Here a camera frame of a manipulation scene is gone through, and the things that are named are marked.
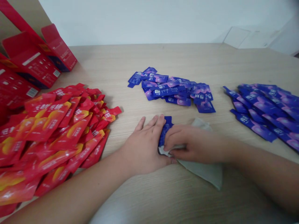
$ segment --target white tissue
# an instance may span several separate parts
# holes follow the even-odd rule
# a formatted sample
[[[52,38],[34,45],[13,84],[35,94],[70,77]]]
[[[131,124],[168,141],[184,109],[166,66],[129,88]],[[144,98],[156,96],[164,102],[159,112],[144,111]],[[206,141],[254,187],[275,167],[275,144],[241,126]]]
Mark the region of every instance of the white tissue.
[[[210,124],[203,121],[200,118],[195,118],[192,126],[199,127],[200,129],[213,131],[210,127]],[[185,145],[176,145],[174,148],[185,148]],[[169,155],[170,151],[165,152],[164,146],[159,147],[160,154]],[[214,185],[218,190],[222,187],[222,164],[202,164],[196,162],[189,162],[178,160],[180,164],[182,164],[187,170],[191,171],[192,173],[196,174],[197,176],[203,178],[204,180],[210,182]]]

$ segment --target finger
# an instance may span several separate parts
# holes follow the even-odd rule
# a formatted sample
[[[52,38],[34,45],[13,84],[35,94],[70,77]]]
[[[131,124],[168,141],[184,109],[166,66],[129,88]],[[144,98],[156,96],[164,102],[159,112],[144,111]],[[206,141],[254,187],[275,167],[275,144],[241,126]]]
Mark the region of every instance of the finger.
[[[143,130],[148,130],[150,129],[152,126],[155,125],[155,123],[158,120],[158,115],[154,116],[153,119],[151,119],[151,121],[143,128]]]
[[[181,145],[187,143],[186,134],[182,131],[176,132],[173,135],[169,136],[164,141],[164,151],[169,151],[174,145]]]
[[[142,117],[141,120],[138,122],[134,132],[142,130],[144,122],[145,122],[145,117]]]
[[[163,168],[165,166],[168,166],[170,164],[174,164],[176,159],[170,158],[164,155],[159,156],[159,167]]]
[[[185,160],[185,161],[195,161],[194,153],[187,151],[185,149],[173,149],[169,153],[174,156],[175,159]]]
[[[171,135],[173,135],[177,132],[180,132],[182,129],[183,129],[183,125],[174,125],[174,126],[172,126],[172,128],[170,128],[168,130],[168,132],[166,133],[164,142],[167,142],[167,139],[169,138],[169,136],[171,136]]]
[[[153,129],[154,136],[157,136],[158,138],[160,137],[165,122],[165,117],[161,114]]]

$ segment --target table surface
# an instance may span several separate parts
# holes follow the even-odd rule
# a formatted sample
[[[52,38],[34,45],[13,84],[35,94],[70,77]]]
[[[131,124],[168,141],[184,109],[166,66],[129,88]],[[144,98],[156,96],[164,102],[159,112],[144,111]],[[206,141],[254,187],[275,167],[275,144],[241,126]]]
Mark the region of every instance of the table surface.
[[[110,125],[103,157],[122,146],[142,116],[149,121],[163,113],[172,116],[174,124],[191,124],[200,117],[215,132],[299,163],[299,155],[282,141],[267,142],[239,123],[229,112],[233,104],[222,88],[235,89],[240,83],[276,84],[299,96],[297,58],[270,49],[235,49],[226,44],[76,46],[71,50],[78,63],[72,72],[62,74],[52,89],[85,83],[106,95],[109,108],[119,106],[123,111]],[[159,74],[209,84],[217,112],[200,114],[195,105],[148,101],[141,85],[128,88],[132,74],[148,66]],[[93,221],[240,223],[275,217],[273,204],[251,181],[230,166],[224,167],[223,175],[220,192],[178,164],[133,177],[105,202]]]

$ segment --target red box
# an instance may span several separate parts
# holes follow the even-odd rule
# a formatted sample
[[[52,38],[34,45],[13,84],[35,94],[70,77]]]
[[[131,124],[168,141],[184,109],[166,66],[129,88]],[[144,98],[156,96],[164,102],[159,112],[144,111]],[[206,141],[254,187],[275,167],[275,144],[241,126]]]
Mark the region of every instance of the red box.
[[[40,89],[52,87],[60,75],[60,71],[32,42],[28,32],[4,39],[2,45],[10,57],[10,61],[7,63],[10,68],[17,67],[16,69],[24,71],[24,73],[20,71],[18,74]]]
[[[0,64],[0,107],[7,106],[16,109],[31,99],[40,91],[33,84]]]
[[[31,34],[32,42],[47,55],[55,66],[62,72],[70,72],[77,63],[69,47],[60,37],[54,24],[41,29],[45,40],[31,28],[23,17],[9,4],[7,0],[0,0],[0,11],[20,30]]]

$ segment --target white label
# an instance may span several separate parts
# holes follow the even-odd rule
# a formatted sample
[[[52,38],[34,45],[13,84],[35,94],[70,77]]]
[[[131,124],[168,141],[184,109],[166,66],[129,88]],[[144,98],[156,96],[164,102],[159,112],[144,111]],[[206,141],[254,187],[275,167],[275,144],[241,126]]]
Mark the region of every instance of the white label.
[[[30,97],[35,97],[37,93],[38,93],[38,91],[37,91],[35,88],[31,88],[31,89],[26,93],[26,95],[27,95],[27,96],[30,96]]]
[[[40,56],[40,53],[36,53],[35,55],[33,55],[31,58],[29,58],[27,61],[25,61],[22,65],[26,66],[28,65],[30,62],[32,62],[34,59],[36,59],[38,56]]]
[[[57,78],[60,75],[60,72],[58,70],[55,70],[55,72],[53,73],[53,75],[55,75]]]

